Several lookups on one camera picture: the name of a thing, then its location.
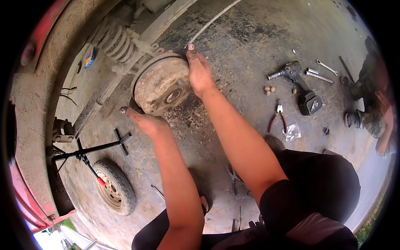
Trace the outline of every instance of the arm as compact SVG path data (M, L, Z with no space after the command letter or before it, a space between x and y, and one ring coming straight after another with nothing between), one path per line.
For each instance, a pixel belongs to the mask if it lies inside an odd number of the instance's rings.
M188 49L194 93L202 99L232 167L259 204L268 187L287 177L268 144L218 90L207 60L196 53L192 44Z
M170 221L158 249L199 249L204 227L200 197L168 124L131 108L123 107L121 112L153 143Z
M376 96L379 99L379 107L382 112L383 120L386 123L386 127L382 136L378 139L375 149L380 154L385 154L390 135L393 131L393 109L387 97L381 91L378 91Z

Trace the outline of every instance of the concrete floor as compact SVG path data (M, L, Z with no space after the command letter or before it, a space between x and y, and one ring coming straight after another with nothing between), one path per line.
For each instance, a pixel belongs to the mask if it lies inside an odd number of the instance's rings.
M158 43L167 50L182 48L231 2L198 0L171 25ZM343 155L357 169L373 139L365 130L344 126L343 114L354 109L354 102L349 98L348 89L339 83L339 77L316 64L316 59L320 59L336 69L340 76L346 76L339 60L342 56L355 80L358 79L367 54L364 40L370 33L360 19L358 22L352 20L346 10L348 4L344 0L336 3L330 0L243 0L206 29L195 44L198 52L208 57L222 93L261 135L267 134L268 123L280 98L288 125L297 122L301 128L301 138L285 142L287 148L317 153L329 149ZM76 62L89 49L85 47ZM297 97L292 95L292 88L297 87L288 79L266 80L266 74L293 60L298 60L303 68L318 70L322 76L335 81L331 85L302 75L324 103L313 116L301 115ZM92 66L82 69L80 74L73 74L73 66L64 87L78 87L77 92L69 96L79 107L61 98L57 117L74 121L94 90L113 77L111 65L109 58L98 56ZM135 234L165 208L165 203L150 187L153 184L160 190L162 188L150 140L118 112L129 102L131 81L131 76L122 80L80 139L84 147L91 147L115 141L114 128L118 128L122 136L132 133L126 142L129 156L124 157L121 148L114 147L91 153L88 158L91 163L109 158L118 164L136 193L134 213L122 217L110 212L97 193L90 170L76 159L69 159L60 172L77 209L72 221L78 231L117 249L130 249ZM264 86L274 86L276 90L266 96ZM232 220L240 221L240 210L241 229L248 227L248 221L256 221L260 212L255 201L246 196L245 188L237 197L231 192L231 178L225 169L228 160L201 101L191 94L165 118L176 135L187 166L212 193L213 206L206 214L204 233L230 232ZM329 133L324 133L324 128L329 129ZM284 140L282 129L281 121L276 121L272 134ZM57 146L66 152L77 149L74 143Z

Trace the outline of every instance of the plastic bag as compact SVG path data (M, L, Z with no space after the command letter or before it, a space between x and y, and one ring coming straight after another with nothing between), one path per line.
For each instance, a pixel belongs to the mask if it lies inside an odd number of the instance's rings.
M288 126L288 133L285 134L285 130L282 129L282 133L286 136L286 141L287 142L291 142L296 138L300 138L301 137L301 130L299 125L297 124L297 122L295 124L292 124L290 126Z

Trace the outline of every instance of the tire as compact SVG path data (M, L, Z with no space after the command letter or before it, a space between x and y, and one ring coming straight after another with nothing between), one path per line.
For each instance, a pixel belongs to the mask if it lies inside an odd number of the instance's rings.
M122 216L132 214L136 206L136 196L117 164L110 160L99 160L93 164L93 169L106 183L102 187L95 180L95 186L108 208Z

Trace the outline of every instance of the wheel rim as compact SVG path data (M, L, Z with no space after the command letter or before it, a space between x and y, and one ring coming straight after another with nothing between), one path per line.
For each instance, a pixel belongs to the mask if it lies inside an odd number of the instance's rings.
M97 175L106 183L106 185L102 187L99 182L96 182L103 199L113 208L121 209L122 199L117 186L104 173L99 172Z

